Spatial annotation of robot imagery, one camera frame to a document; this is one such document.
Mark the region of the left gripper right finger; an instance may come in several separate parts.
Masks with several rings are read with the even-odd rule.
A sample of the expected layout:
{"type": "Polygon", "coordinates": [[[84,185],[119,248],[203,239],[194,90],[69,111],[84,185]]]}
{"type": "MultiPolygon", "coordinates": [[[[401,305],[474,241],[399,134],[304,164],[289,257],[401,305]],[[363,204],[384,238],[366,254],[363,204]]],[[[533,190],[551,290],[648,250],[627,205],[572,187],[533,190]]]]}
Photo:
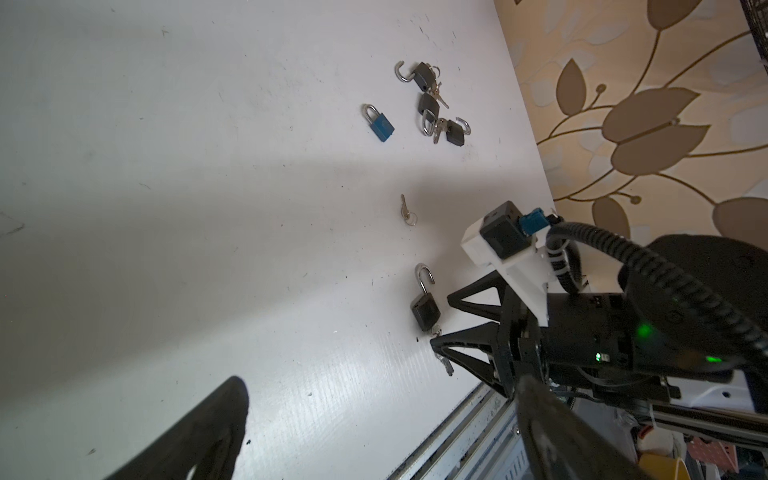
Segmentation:
{"type": "Polygon", "coordinates": [[[539,380],[516,385],[518,427],[536,479],[648,479],[539,380]]]}

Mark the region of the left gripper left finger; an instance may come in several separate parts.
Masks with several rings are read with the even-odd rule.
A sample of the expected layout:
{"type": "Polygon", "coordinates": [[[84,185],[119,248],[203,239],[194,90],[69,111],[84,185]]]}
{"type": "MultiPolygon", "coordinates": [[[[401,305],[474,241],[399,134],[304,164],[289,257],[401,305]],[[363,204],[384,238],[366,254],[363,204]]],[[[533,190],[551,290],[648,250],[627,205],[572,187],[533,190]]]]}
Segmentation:
{"type": "Polygon", "coordinates": [[[230,479],[249,409],[245,382],[232,376],[110,479],[230,479]]]}

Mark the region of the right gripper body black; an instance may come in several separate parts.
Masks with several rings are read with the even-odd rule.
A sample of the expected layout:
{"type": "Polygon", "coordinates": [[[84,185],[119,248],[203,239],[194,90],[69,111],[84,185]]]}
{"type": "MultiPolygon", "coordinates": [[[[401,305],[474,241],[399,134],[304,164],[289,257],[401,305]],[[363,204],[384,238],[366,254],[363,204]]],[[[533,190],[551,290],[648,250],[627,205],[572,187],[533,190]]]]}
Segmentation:
{"type": "Polygon", "coordinates": [[[509,286],[500,307],[494,363],[504,396],[513,399],[518,381],[525,376],[546,383],[548,367],[541,352],[539,322],[509,286]]]}

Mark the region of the small key with ring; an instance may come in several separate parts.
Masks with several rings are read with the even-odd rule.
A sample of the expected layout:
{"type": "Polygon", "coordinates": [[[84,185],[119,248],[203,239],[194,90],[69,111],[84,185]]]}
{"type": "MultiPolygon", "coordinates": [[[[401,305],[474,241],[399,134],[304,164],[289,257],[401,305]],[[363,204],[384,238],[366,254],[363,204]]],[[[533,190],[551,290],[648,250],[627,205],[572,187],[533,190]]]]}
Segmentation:
{"type": "Polygon", "coordinates": [[[418,223],[418,216],[415,212],[413,212],[407,204],[407,200],[404,194],[400,195],[401,198],[401,217],[403,218],[403,221],[408,226],[415,226],[418,223]]]}

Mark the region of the blue padlock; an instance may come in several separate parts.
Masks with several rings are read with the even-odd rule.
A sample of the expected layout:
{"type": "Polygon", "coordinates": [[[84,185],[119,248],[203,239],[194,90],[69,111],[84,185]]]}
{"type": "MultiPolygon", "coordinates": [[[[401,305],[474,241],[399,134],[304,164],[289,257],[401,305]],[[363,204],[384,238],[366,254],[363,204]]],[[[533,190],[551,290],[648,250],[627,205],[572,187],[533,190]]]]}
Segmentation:
{"type": "Polygon", "coordinates": [[[362,113],[370,129],[381,142],[386,142],[393,135],[395,127],[374,105],[363,104],[362,113]]]}

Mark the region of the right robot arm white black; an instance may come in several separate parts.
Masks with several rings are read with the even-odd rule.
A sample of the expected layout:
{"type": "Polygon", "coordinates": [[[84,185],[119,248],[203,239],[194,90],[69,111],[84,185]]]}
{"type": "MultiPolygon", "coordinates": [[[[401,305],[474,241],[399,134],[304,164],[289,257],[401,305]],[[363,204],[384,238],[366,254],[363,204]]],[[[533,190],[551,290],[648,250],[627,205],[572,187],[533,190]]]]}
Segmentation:
{"type": "Polygon", "coordinates": [[[546,253],[562,291],[538,324],[522,296],[491,273],[449,298],[480,326],[433,351],[511,397],[525,376],[588,388],[612,406],[679,404],[675,379],[745,378],[767,411],[767,254],[752,244],[673,234],[647,246],[603,228],[560,222],[546,253]]]}

